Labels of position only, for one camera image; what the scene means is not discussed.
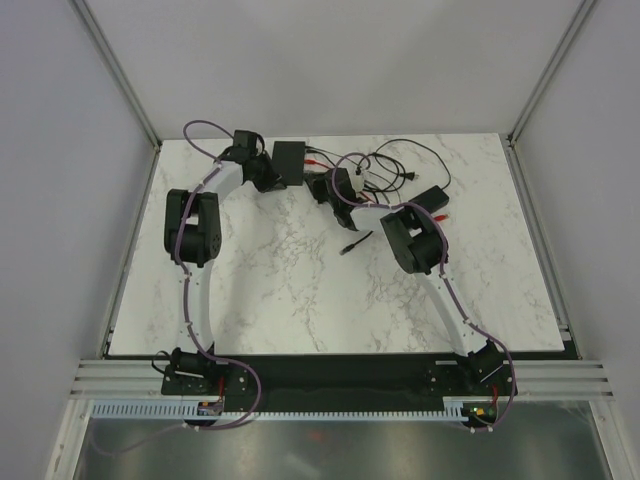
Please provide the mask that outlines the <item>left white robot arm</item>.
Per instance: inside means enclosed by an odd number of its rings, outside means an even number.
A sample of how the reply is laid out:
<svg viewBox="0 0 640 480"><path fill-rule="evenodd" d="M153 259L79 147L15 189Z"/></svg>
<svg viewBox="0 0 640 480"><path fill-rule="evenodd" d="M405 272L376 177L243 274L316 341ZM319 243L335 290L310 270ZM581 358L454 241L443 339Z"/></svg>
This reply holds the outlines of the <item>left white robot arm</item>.
<svg viewBox="0 0 640 480"><path fill-rule="evenodd" d="M164 247L182 274L181 336L208 360L216 357L210 283L223 240L220 207L247 183L261 193L284 186L268 153L229 148L193 189L172 189L166 197Z"/></svg>

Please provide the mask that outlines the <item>black network switch box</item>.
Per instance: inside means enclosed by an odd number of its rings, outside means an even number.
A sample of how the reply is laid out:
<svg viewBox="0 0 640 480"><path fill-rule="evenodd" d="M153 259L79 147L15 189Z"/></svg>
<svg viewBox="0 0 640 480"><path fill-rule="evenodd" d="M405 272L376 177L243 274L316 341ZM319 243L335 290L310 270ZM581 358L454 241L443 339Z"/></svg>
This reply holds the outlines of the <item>black network switch box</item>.
<svg viewBox="0 0 640 480"><path fill-rule="evenodd" d="M272 165L285 186L302 186L304 183L304 141L275 141Z"/></svg>

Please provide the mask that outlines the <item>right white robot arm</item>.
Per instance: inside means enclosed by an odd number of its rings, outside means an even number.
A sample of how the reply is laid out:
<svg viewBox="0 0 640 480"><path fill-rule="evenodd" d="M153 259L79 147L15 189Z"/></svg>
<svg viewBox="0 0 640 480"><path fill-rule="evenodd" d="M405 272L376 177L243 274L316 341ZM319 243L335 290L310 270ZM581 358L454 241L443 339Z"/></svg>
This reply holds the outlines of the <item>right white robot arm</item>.
<svg viewBox="0 0 640 480"><path fill-rule="evenodd" d="M408 202L389 206L358 199L344 168L308 171L303 180L318 203L331 207L341 227L385 235L401 269L415 276L426 290L453 352L462 358L456 372L461 389L480 394L491 386L493 373L502 367L505 349L475 324L449 268L449 243L434 217L449 202L444 191L433 187Z"/></svg>

